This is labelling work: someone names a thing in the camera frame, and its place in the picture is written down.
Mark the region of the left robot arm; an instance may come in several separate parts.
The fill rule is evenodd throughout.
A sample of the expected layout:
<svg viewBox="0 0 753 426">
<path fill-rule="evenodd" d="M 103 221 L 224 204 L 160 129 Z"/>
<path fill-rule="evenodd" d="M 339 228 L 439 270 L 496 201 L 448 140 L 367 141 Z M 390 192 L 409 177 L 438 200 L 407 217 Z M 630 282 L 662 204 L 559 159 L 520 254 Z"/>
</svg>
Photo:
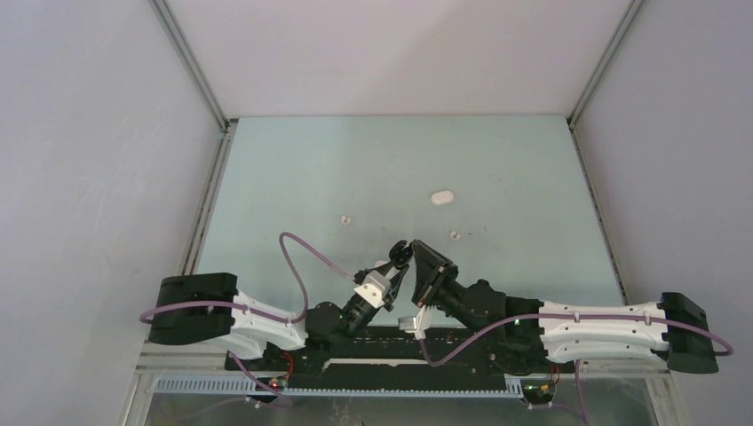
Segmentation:
<svg viewBox="0 0 753 426">
<path fill-rule="evenodd" d="M 361 270 L 344 306 L 322 302 L 302 314 L 251 298 L 229 272 L 168 277 L 155 308 L 139 319 L 150 326 L 151 343 L 213 344 L 266 370 L 280 350 L 328 349 L 362 336 L 379 312 L 393 309 L 407 272 L 407 264 L 393 261 Z"/>
</svg>

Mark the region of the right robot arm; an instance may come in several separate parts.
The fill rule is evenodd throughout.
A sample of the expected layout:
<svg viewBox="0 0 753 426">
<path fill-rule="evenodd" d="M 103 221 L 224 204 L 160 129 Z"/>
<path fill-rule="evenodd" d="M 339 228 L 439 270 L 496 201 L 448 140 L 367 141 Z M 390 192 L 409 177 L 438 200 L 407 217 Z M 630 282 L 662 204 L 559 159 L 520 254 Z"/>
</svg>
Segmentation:
<svg viewBox="0 0 753 426">
<path fill-rule="evenodd" d="M 591 359 L 661 361 L 671 371 L 715 374 L 717 340 L 707 313 L 689 297 L 664 292 L 656 302 L 621 306 L 582 306 L 509 296 L 487 280 L 470 286 L 457 281 L 458 266 L 420 240 L 410 244 L 416 263 L 412 301 L 417 339 L 424 339 L 427 314 L 441 311 L 471 333 L 459 351 L 484 343 L 495 364 L 511 375 L 529 375 L 553 366 Z"/>
</svg>

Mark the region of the black charging case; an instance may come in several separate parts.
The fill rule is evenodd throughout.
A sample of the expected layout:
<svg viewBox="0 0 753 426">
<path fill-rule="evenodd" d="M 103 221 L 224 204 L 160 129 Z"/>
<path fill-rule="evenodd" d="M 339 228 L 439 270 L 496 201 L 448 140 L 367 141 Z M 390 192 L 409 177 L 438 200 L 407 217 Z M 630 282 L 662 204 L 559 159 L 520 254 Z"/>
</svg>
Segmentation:
<svg viewBox="0 0 753 426">
<path fill-rule="evenodd" d="M 393 268 L 402 270 L 408 266 L 413 255 L 411 244 L 407 240 L 400 240 L 392 246 L 388 257 Z"/>
</svg>

